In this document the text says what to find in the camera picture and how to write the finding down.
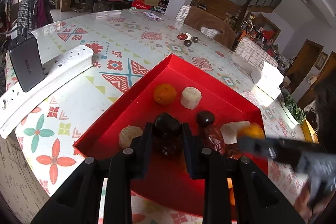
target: brown jacket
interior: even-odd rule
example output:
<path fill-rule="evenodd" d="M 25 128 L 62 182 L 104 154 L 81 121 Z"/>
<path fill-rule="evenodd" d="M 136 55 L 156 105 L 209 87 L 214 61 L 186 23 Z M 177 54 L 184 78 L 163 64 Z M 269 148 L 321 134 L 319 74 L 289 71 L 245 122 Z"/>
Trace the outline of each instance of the brown jacket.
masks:
<path fill-rule="evenodd" d="M 184 24 L 201 31 L 202 27 L 208 29 L 216 29 L 222 33 L 216 35 L 214 39 L 225 47 L 231 49 L 236 38 L 236 33 L 231 29 L 230 25 L 220 18 L 211 15 L 207 11 L 191 6 Z"/>

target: round table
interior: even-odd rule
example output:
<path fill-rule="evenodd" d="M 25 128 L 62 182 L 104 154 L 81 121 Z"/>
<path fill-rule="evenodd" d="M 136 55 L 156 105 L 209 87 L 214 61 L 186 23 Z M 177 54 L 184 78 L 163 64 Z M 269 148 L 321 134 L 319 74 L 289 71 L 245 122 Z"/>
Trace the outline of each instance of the round table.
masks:
<path fill-rule="evenodd" d="M 149 18 L 144 10 L 116 10 L 82 15 L 34 30 L 42 63 L 78 45 L 94 51 L 92 68 L 46 98 L 16 127 L 25 158 L 44 190 L 52 195 L 84 158 L 74 142 L 150 69 L 173 53 L 218 78 L 261 110 L 265 134 L 304 140 L 278 101 L 253 84 L 252 67 L 226 47 L 191 27 L 168 18 Z M 177 39 L 190 33 L 198 43 Z M 7 89 L 16 82 L 6 61 Z M 293 203 L 306 176 L 269 160 L 268 176 Z M 201 223 L 201 218 L 161 207 L 132 193 L 133 223 Z"/>

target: tiled floor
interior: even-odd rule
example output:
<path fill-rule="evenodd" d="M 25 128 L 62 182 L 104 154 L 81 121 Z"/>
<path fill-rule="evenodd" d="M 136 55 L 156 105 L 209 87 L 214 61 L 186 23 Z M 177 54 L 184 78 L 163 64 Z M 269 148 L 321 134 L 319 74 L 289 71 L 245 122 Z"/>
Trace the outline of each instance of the tiled floor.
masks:
<path fill-rule="evenodd" d="M 66 12 L 61 12 L 60 10 L 51 10 L 51 15 L 52 18 L 55 21 L 59 21 L 59 20 L 65 20 L 71 17 L 77 17 L 77 16 L 81 16 L 81 15 L 86 15 L 86 14 L 90 14 L 90 12 L 84 12 L 84 13 L 78 13 L 75 11 L 66 11 Z"/>

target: power strip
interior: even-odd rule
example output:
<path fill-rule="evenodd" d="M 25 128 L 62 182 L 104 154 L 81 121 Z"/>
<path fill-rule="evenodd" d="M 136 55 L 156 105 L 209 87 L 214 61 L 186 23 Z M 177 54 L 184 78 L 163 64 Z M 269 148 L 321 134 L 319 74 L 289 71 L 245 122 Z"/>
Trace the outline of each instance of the power strip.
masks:
<path fill-rule="evenodd" d="M 19 83 L 0 97 L 0 135 L 7 138 L 13 129 L 45 98 L 92 67 L 93 50 L 80 45 L 43 64 L 46 77 L 28 92 Z"/>

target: wooden door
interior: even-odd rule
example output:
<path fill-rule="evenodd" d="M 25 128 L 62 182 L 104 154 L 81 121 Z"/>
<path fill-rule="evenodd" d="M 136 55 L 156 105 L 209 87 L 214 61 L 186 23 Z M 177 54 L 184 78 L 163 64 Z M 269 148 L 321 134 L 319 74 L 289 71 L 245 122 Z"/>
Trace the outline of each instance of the wooden door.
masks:
<path fill-rule="evenodd" d="M 286 76 L 291 81 L 289 87 L 292 92 L 300 85 L 302 80 L 304 80 L 316 60 L 319 58 L 322 49 L 323 46 L 310 40 L 306 40 L 303 44 L 293 65 L 286 72 Z"/>
<path fill-rule="evenodd" d="M 305 94 L 297 102 L 297 104 L 298 104 L 299 107 L 304 108 L 307 105 L 309 105 L 313 100 L 315 100 L 314 87 L 320 81 L 322 81 L 327 76 L 329 76 L 329 74 L 332 73 L 334 70 L 336 70 L 336 53 L 335 52 L 331 52 L 331 54 L 330 54 L 327 62 L 325 63 L 323 69 L 321 70 L 321 72 L 319 74 L 319 77 L 308 88 L 308 90 L 305 92 Z"/>

